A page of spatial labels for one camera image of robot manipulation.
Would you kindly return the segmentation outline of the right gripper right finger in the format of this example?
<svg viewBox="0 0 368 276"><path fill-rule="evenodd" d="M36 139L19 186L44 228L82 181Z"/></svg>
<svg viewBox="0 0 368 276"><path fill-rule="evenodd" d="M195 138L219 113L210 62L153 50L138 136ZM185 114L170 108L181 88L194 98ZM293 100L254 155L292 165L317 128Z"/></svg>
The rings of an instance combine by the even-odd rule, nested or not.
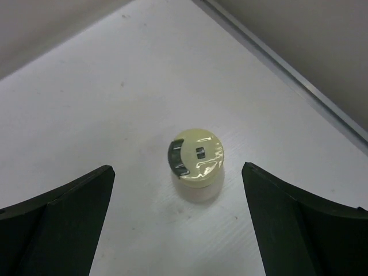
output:
<svg viewBox="0 0 368 276"><path fill-rule="evenodd" d="M367 210L312 194L253 163L241 174L266 275L367 275Z"/></svg>

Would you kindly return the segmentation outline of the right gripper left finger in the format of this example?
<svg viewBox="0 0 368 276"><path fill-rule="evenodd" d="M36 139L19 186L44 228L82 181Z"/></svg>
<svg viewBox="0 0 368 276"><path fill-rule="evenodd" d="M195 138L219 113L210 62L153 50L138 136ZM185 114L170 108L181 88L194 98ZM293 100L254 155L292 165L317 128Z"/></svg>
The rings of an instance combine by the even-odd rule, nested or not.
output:
<svg viewBox="0 0 368 276"><path fill-rule="evenodd" d="M89 275L115 172L101 166L1 209L1 275Z"/></svg>

